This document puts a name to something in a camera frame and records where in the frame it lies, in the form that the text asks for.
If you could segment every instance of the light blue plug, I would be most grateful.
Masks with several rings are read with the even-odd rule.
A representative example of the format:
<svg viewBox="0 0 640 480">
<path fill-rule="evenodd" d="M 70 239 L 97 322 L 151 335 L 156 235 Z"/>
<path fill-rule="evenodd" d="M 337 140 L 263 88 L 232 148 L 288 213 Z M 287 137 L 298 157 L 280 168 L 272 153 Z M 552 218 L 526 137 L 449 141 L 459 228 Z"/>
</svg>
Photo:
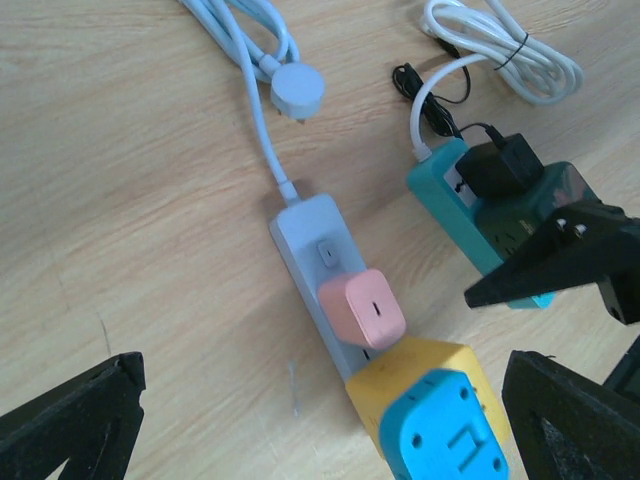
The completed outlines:
<svg viewBox="0 0 640 480">
<path fill-rule="evenodd" d="M 396 480 L 506 480 L 507 460 L 469 378 L 431 370 L 380 421 L 380 446 Z"/>
<path fill-rule="evenodd" d="M 454 138 L 436 148 L 428 160 L 415 166 L 407 177 L 409 189 L 429 210 L 449 237 L 458 245 L 474 267 L 484 276 L 502 265 L 503 260 L 487 242 L 474 223 L 482 199 L 462 183 L 456 163 L 469 150 Z M 509 302 L 513 309 L 547 308 L 554 294 Z"/>
</svg>

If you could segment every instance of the light blue power strip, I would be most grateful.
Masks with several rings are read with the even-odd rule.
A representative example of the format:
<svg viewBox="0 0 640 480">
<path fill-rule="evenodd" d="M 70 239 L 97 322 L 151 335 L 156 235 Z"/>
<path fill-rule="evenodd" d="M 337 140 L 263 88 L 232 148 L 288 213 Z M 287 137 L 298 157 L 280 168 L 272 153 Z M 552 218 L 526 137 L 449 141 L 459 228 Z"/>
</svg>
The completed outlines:
<svg viewBox="0 0 640 480">
<path fill-rule="evenodd" d="M 436 369 L 380 421 L 380 447 L 396 480 L 506 480 L 507 460 L 463 372 Z"/>
<path fill-rule="evenodd" d="M 475 225 L 474 216 L 483 200 L 463 186 L 462 177 L 455 168 L 468 150 L 463 140 L 450 140 L 409 172 L 407 184 L 473 266 L 482 275 L 487 275 L 502 265 L 503 260 Z M 513 309 L 547 308 L 553 297 L 553 293 L 547 293 L 515 300 L 508 305 Z"/>
</svg>

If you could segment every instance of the power strip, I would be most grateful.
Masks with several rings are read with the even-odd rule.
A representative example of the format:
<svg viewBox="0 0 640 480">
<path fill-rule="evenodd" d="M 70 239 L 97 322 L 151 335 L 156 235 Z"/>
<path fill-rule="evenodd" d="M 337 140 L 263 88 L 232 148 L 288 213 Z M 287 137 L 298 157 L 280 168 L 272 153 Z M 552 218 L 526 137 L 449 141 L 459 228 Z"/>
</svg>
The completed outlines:
<svg viewBox="0 0 640 480">
<path fill-rule="evenodd" d="M 475 213 L 483 200 L 475 196 L 455 168 L 468 150 L 463 140 L 450 140 L 409 172 L 407 184 L 473 266 L 487 275 L 502 265 L 503 260 L 475 224 Z M 548 293 L 508 305 L 513 309 L 546 308 L 553 297 L 553 293 Z"/>
<path fill-rule="evenodd" d="M 383 351 L 341 341 L 318 301 L 320 285 L 339 275 L 367 269 L 338 206 L 328 194 L 318 194 L 281 211 L 269 230 L 346 382 Z"/>
</svg>

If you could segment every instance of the wooden table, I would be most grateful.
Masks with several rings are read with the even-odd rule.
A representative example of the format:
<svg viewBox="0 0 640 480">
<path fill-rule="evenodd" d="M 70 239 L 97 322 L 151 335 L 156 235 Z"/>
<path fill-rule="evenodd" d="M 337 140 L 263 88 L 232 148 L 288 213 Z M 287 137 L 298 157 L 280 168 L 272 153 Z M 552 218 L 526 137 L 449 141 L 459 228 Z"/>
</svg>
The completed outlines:
<svg viewBox="0 0 640 480">
<path fill-rule="evenodd" d="M 474 66 L 457 121 L 522 132 L 543 162 L 573 162 L 640 214 L 637 2 L 505 3 L 587 82 L 536 108 Z M 265 102 L 276 150 L 308 193 L 334 196 L 409 333 L 470 344 L 496 392 L 513 349 L 603 381 L 638 328 L 593 286 L 548 311 L 469 310 L 478 274 L 405 186 L 410 106 L 390 72 L 408 61 L 426 77 L 448 60 L 417 28 L 422 2 L 275 4 L 328 84 L 305 125 Z M 146 417 L 128 478 L 389 479 L 267 230 L 282 205 L 240 71 L 186 9 L 3 0 L 0 73 L 0 412 L 139 350 Z M 463 87 L 454 75 L 438 92 Z"/>
</svg>

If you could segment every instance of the coiled white cable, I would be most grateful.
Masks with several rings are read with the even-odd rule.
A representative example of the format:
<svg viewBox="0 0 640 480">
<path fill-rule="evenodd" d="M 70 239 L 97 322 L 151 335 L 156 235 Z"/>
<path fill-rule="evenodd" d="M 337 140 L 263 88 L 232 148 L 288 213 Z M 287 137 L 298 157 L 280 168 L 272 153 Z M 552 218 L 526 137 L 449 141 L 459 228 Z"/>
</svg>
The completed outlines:
<svg viewBox="0 0 640 480">
<path fill-rule="evenodd" d="M 419 161 L 430 155 L 420 135 L 422 105 L 435 84 L 449 73 L 488 60 L 523 99 L 534 105 L 553 105 L 575 93 L 584 73 L 572 59 L 530 36 L 499 0 L 485 0 L 495 15 L 467 7 L 458 0 L 430 0 L 424 7 L 422 30 L 472 52 L 443 67 L 425 82 L 411 110 L 411 140 Z"/>
<path fill-rule="evenodd" d="M 324 95 L 322 76 L 300 63 L 300 53 L 284 19 L 267 0 L 180 0 L 242 69 L 262 151 L 288 204 L 299 200 L 273 148 L 262 111 L 257 81 L 271 83 L 271 100 L 287 115 L 305 119 L 314 115 Z M 232 5 L 267 28 L 278 39 L 274 54 L 266 54 L 242 31 Z"/>
</svg>

